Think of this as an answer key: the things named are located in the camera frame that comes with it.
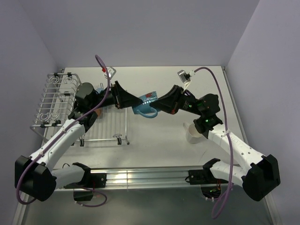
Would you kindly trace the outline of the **blue mug with handle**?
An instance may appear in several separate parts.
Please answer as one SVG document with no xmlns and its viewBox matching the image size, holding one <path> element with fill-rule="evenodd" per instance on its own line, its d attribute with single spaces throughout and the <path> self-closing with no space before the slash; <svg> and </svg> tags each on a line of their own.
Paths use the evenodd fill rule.
<svg viewBox="0 0 300 225">
<path fill-rule="evenodd" d="M 133 113 L 148 119 L 157 117 L 159 110 L 150 106 L 151 102 L 154 102 L 158 99 L 157 92 L 152 91 L 140 96 L 139 98 L 142 100 L 142 103 L 138 106 L 132 107 Z"/>
</svg>

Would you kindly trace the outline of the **blue cup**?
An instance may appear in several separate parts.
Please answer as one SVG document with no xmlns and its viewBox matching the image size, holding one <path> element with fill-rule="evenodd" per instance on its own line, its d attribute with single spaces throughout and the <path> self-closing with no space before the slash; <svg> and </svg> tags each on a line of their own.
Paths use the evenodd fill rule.
<svg viewBox="0 0 300 225">
<path fill-rule="evenodd" d="M 97 88 L 97 89 L 96 89 L 96 91 L 97 91 L 98 93 L 101 93 L 103 90 L 104 90 L 103 88 Z"/>
</svg>

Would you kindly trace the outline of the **white mug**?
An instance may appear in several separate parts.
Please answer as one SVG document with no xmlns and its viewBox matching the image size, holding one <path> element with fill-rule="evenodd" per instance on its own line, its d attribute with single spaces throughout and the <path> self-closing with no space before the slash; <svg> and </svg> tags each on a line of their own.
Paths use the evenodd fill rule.
<svg viewBox="0 0 300 225">
<path fill-rule="evenodd" d="M 197 144 L 202 140 L 202 134 L 197 131 L 194 123 L 188 124 L 184 122 L 183 127 L 186 131 L 186 141 L 189 144 Z"/>
</svg>

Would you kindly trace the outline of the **pink mug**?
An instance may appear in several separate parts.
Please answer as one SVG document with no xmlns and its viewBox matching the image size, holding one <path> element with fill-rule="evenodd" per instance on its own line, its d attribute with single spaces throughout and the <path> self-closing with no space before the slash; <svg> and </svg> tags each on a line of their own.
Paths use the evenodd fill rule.
<svg viewBox="0 0 300 225">
<path fill-rule="evenodd" d="M 101 109 L 101 108 L 98 108 L 98 109 L 96 109 L 94 112 L 95 112 L 95 113 L 97 114 L 97 116 L 99 117 L 99 116 L 101 115 L 101 113 L 102 113 L 102 109 Z"/>
</svg>

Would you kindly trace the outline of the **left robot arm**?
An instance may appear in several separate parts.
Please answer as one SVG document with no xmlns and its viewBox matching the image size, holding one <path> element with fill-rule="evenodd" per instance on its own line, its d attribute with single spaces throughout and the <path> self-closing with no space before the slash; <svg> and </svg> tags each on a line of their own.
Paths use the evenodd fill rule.
<svg viewBox="0 0 300 225">
<path fill-rule="evenodd" d="M 40 149 L 29 157 L 20 156 L 15 162 L 15 188 L 19 203 L 26 205 L 20 193 L 26 193 L 41 202 L 47 200 L 54 190 L 77 185 L 86 187 L 91 183 L 91 169 L 81 163 L 55 170 L 54 166 L 66 150 L 83 136 L 98 118 L 96 110 L 114 105 L 118 109 L 142 104 L 142 100 L 124 90 L 118 82 L 108 84 L 98 93 L 93 85 L 84 82 L 77 87 L 75 106 L 60 130 Z"/>
</svg>

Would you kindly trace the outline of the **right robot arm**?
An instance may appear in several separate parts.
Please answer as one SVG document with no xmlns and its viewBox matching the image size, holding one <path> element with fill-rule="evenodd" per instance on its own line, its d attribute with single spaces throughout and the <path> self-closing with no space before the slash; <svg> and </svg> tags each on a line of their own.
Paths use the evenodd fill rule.
<svg viewBox="0 0 300 225">
<path fill-rule="evenodd" d="M 273 155 L 265 156 L 254 150 L 225 128 L 216 115 L 220 111 L 218 95 L 210 93 L 196 98 L 192 94 L 186 95 L 182 87 L 174 85 L 167 94 L 153 101 L 150 106 L 168 114 L 184 110 L 199 115 L 193 121 L 197 132 L 231 154 L 238 163 L 238 166 L 230 166 L 214 158 L 205 163 L 198 172 L 188 172 L 191 185 L 226 180 L 242 187 L 254 201 L 262 200 L 279 186 L 277 159 Z"/>
</svg>

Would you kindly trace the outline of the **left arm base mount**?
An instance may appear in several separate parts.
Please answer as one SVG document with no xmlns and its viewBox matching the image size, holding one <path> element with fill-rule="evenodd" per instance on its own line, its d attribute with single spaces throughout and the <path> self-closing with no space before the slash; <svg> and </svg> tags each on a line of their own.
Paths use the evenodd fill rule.
<svg viewBox="0 0 300 225">
<path fill-rule="evenodd" d="M 103 188 L 105 187 L 105 182 L 106 182 L 106 174 L 101 173 L 100 174 L 100 180 L 97 181 L 97 177 L 95 177 L 93 174 L 91 174 L 91 169 L 83 165 L 81 163 L 73 163 L 72 166 L 78 166 L 84 170 L 84 175 L 82 177 L 82 180 L 78 183 L 70 183 L 67 185 L 64 185 L 64 189 L 76 189 L 76 188 L 81 188 L 84 190 L 87 190 L 88 192 L 80 192 L 80 191 L 74 191 L 73 192 L 73 199 L 76 204 L 79 204 L 81 207 L 88 207 L 88 208 L 95 208 L 95 207 L 100 207 L 104 205 L 107 202 L 107 196 L 106 194 L 100 192 L 99 190 L 96 190 L 97 184 L 100 184 L 100 187 Z M 102 195 L 105 199 L 102 203 L 98 205 L 87 205 L 84 204 L 83 202 L 90 201 L 93 197 L 94 194 L 97 194 L 97 197 Z"/>
</svg>

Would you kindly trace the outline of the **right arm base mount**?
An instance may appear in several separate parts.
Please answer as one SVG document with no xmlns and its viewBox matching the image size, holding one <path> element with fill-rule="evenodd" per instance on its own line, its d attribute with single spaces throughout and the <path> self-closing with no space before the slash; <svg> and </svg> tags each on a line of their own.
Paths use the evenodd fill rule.
<svg viewBox="0 0 300 225">
<path fill-rule="evenodd" d="M 189 170 L 185 182 L 190 185 L 199 185 L 201 193 L 206 201 L 216 201 L 222 194 L 222 184 L 228 184 L 228 181 L 216 179 L 212 175 L 201 170 Z"/>
</svg>

